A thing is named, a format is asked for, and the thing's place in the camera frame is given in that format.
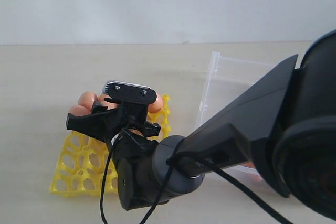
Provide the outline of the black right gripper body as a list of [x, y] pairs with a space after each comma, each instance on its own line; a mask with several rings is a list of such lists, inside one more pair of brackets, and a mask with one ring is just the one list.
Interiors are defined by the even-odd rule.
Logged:
[[105, 140], [112, 140], [122, 129], [140, 132], [144, 137], [156, 137], [159, 135], [160, 125], [147, 120], [149, 104], [125, 102], [116, 99], [105, 99], [105, 101], [113, 105], [113, 109], [107, 110], [107, 114], [104, 116], [106, 125]]

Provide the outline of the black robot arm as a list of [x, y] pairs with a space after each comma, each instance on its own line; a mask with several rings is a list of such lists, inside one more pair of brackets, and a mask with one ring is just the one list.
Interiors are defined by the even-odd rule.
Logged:
[[103, 88], [116, 108], [94, 102], [87, 115], [69, 113], [66, 128], [105, 143], [125, 210], [153, 212], [195, 191], [206, 173], [215, 172], [279, 223], [287, 223], [225, 172], [252, 162], [279, 195], [293, 195], [335, 219], [335, 32], [316, 40], [299, 68], [296, 62], [297, 56], [291, 56], [276, 65], [187, 137], [155, 141], [161, 128], [146, 119], [155, 91], [117, 81]]

